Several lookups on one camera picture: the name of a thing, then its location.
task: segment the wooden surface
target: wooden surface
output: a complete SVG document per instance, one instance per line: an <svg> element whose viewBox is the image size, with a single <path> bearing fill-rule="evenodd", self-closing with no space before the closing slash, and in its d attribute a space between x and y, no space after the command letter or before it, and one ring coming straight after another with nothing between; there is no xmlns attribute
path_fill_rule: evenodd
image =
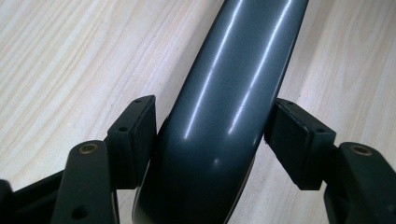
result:
<svg viewBox="0 0 396 224"><path fill-rule="evenodd" d="M133 99L170 111L221 1L0 1L0 178L20 189L103 139ZM396 2L309 3L280 97L396 167ZM265 144L230 223L327 223ZM120 193L131 222L133 191Z"/></svg>

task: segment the black plastic mount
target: black plastic mount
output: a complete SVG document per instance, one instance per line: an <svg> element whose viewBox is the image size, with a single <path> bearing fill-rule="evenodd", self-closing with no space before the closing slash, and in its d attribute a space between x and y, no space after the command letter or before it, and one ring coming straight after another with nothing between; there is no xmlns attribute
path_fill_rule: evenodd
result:
<svg viewBox="0 0 396 224"><path fill-rule="evenodd" d="M264 139L299 189L320 189L321 162L332 150L335 131L297 104L277 99Z"/></svg>
<svg viewBox="0 0 396 224"><path fill-rule="evenodd" d="M396 173L371 147L343 143L296 104L277 99L265 141L300 189L319 189L330 223L396 223Z"/></svg>
<svg viewBox="0 0 396 224"><path fill-rule="evenodd" d="M134 100L105 141L70 151L64 171L15 192L0 180L0 223L119 223L116 189L141 185L156 132L155 96Z"/></svg>

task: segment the glossy plastic surface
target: glossy plastic surface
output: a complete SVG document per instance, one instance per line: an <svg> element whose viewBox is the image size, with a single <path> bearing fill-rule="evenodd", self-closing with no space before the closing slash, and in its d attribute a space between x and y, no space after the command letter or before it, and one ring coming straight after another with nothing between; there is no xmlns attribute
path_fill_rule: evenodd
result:
<svg viewBox="0 0 396 224"><path fill-rule="evenodd" d="M262 139L307 0L226 1L172 112L134 223L223 223Z"/></svg>

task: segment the screw hole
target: screw hole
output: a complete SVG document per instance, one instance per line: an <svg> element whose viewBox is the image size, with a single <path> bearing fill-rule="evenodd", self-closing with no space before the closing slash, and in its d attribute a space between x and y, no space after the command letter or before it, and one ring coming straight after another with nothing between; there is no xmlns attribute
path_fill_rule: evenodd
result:
<svg viewBox="0 0 396 224"><path fill-rule="evenodd" d="M80 220L80 219L83 219L84 217L89 216L91 212L92 212L92 208L90 206L82 205L82 206L76 208L72 212L72 218L75 220Z"/></svg>
<svg viewBox="0 0 396 224"><path fill-rule="evenodd" d="M120 131L120 132L126 132L126 131L128 131L128 128L126 128L126 127L120 127L120 128L119 128L119 131Z"/></svg>
<svg viewBox="0 0 396 224"><path fill-rule="evenodd" d="M78 152L81 154L90 154L94 152L98 148L96 144L87 144L78 149Z"/></svg>
<svg viewBox="0 0 396 224"><path fill-rule="evenodd" d="M367 147L361 147L361 146L352 146L351 149L362 156L371 156L373 152L367 148Z"/></svg>

